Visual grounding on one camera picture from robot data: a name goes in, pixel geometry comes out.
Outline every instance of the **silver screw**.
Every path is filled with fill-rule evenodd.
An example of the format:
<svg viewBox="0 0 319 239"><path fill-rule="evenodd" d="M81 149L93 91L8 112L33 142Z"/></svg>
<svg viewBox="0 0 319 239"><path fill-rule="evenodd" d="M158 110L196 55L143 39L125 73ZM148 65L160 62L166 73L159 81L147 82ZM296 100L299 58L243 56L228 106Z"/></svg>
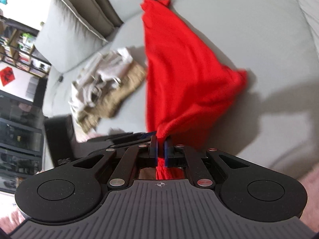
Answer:
<svg viewBox="0 0 319 239"><path fill-rule="evenodd" d="M118 187L118 186L122 186L125 184L125 180L123 179L112 179L110 180L110 185L114 186L114 187Z"/></svg>
<svg viewBox="0 0 319 239"><path fill-rule="evenodd" d="M200 179L197 181L197 184L202 187L212 186L213 182L210 179Z"/></svg>

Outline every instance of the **crumpled clothes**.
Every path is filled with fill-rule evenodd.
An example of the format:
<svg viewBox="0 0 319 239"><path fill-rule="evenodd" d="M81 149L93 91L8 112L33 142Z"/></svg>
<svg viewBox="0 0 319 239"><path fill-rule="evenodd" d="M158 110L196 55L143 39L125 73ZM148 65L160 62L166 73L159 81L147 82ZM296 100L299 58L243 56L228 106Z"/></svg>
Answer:
<svg viewBox="0 0 319 239"><path fill-rule="evenodd" d="M127 48L97 53L72 83L69 104L74 118L85 108L95 107L103 93L118 88L132 62Z"/></svg>
<svg viewBox="0 0 319 239"><path fill-rule="evenodd" d="M132 94L146 76L144 67L133 61L118 88L109 90L100 97L95 107L86 107L78 113L77 124L85 133L98 125L101 118L113 117L122 101Z"/></svg>

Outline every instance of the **red diamond decoration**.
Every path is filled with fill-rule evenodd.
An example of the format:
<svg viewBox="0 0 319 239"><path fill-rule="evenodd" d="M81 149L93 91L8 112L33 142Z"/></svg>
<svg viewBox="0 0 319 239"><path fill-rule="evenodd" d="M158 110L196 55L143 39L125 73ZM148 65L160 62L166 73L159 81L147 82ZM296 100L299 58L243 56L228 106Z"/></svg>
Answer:
<svg viewBox="0 0 319 239"><path fill-rule="evenodd" d="M15 77L11 67L6 67L0 71L0 79L3 86L6 86L8 83L12 82Z"/></svg>

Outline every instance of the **ribbed surface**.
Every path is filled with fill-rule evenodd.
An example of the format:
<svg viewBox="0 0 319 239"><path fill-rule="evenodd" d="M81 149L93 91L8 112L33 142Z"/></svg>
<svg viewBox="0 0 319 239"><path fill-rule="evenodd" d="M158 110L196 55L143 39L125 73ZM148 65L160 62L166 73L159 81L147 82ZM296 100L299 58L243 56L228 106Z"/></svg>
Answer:
<svg viewBox="0 0 319 239"><path fill-rule="evenodd" d="M215 193L188 180L135 181L113 191L91 216L63 226L27 221L13 239L310 239L314 233L297 217L277 223L244 219L225 208Z"/></svg>

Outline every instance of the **red cloth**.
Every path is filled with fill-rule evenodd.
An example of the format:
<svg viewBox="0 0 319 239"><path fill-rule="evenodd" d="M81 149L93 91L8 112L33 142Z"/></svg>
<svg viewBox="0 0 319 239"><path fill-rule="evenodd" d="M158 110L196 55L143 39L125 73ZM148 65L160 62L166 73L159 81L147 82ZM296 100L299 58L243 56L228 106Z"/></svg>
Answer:
<svg viewBox="0 0 319 239"><path fill-rule="evenodd" d="M170 0L141 4L148 59L148 131L162 144L200 148L213 123L246 87L247 73L220 64L210 48L169 8ZM180 169L164 167L159 155L158 179L183 178Z"/></svg>

